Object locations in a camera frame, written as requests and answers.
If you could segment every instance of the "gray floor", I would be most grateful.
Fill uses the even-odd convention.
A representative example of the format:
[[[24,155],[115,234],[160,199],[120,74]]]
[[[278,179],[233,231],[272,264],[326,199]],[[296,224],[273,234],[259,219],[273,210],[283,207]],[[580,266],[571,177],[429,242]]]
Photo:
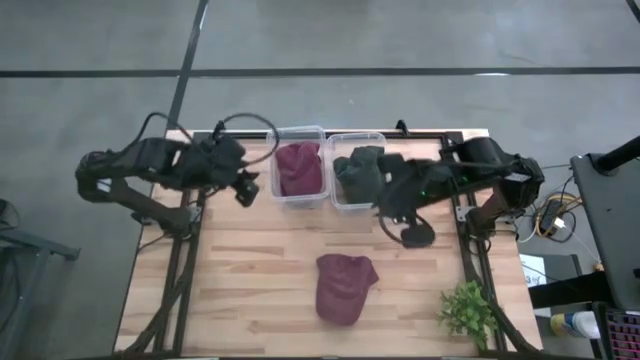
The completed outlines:
[[[194,68],[640,65],[640,24],[623,0],[211,0]],[[0,0],[0,70],[178,69],[197,0]],[[192,79],[181,123],[210,129],[253,111],[278,126],[488,128],[542,165],[640,133],[638,75]],[[22,224],[82,247],[52,261],[21,359],[108,354],[140,233],[128,211],[76,194],[73,171],[168,111],[176,79],[0,79],[0,197]],[[238,128],[255,128],[239,123]],[[154,124],[150,135],[162,134]],[[546,172],[543,193],[567,169]],[[142,190],[149,186],[140,184]],[[576,193],[570,184],[568,189]],[[577,234],[595,252],[581,210]],[[526,223],[520,226],[528,236]],[[534,238],[523,253],[578,254]],[[585,354],[545,339],[553,353]]]

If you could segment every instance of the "green plant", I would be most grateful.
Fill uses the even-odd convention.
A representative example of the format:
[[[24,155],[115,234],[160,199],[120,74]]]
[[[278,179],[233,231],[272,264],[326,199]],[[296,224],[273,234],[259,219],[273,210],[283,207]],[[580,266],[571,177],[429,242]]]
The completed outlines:
[[[487,348],[485,327],[495,330],[496,319],[491,314],[489,303],[481,294],[480,285],[471,281],[458,284],[452,295],[441,293],[442,309],[438,313],[438,324],[449,327],[449,335],[466,334],[480,349]]]

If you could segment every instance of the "plastic container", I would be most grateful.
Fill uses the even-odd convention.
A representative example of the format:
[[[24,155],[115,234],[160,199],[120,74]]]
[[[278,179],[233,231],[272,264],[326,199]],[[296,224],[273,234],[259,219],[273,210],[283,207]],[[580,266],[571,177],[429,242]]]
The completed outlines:
[[[600,339],[600,330],[593,311],[553,315],[551,329],[557,336]]]
[[[387,140],[384,135],[377,132],[336,134],[327,140],[327,182],[331,188],[331,202],[340,212],[346,214],[358,214],[370,212],[373,203],[349,204],[344,198],[342,186],[336,179],[333,171],[333,160],[341,156],[350,157],[353,149],[361,146],[385,147]]]
[[[300,142],[314,142],[320,145],[318,156],[322,164],[322,188],[320,193],[313,195],[285,196],[282,195],[280,187],[280,173],[275,155],[269,160],[271,195],[275,201],[284,203],[296,208],[315,208],[322,204],[322,201],[329,196],[329,186],[327,185],[327,167],[325,166],[326,138],[324,130],[320,126],[296,126],[288,128],[278,128],[280,135],[280,147]],[[267,145],[273,146],[275,137],[273,131],[267,133]]]

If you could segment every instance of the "wood plank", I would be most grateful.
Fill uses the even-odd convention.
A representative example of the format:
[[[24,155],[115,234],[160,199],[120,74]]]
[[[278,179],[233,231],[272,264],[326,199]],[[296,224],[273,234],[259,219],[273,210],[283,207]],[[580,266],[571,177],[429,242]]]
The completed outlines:
[[[465,136],[485,136],[473,130]],[[181,134],[170,132],[176,139]],[[264,141],[243,141],[246,158],[267,151]],[[435,140],[389,140],[387,152],[438,158]],[[420,210],[437,233],[434,245],[407,250],[379,229],[373,211],[344,216],[326,199],[316,209],[291,209],[270,195],[269,164],[259,171],[253,206],[232,191],[207,202],[187,329],[185,356],[438,356],[474,355],[465,336],[448,336],[435,314],[440,291],[464,280],[450,201]],[[484,201],[490,193],[481,194]],[[155,187],[153,197],[179,203],[180,194]],[[159,236],[145,229],[143,243]],[[516,327],[541,347],[513,236],[493,240],[490,260],[498,299]],[[116,349],[135,340],[160,304],[170,240],[145,249],[136,261]],[[353,327],[337,327],[315,313],[317,267],[328,253],[368,256],[380,277]],[[167,346],[173,329],[168,329]]]

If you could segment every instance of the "maroon baseball cap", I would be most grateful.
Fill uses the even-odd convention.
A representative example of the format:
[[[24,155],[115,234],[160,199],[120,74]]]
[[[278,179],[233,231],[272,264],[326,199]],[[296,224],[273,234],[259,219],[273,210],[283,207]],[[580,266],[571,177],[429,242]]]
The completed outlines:
[[[324,255],[316,260],[320,275],[316,290],[316,312],[337,325],[358,321],[369,287],[378,274],[366,256]]]
[[[320,144],[306,141],[283,146],[276,151],[282,195],[312,195],[322,192],[319,149]]]

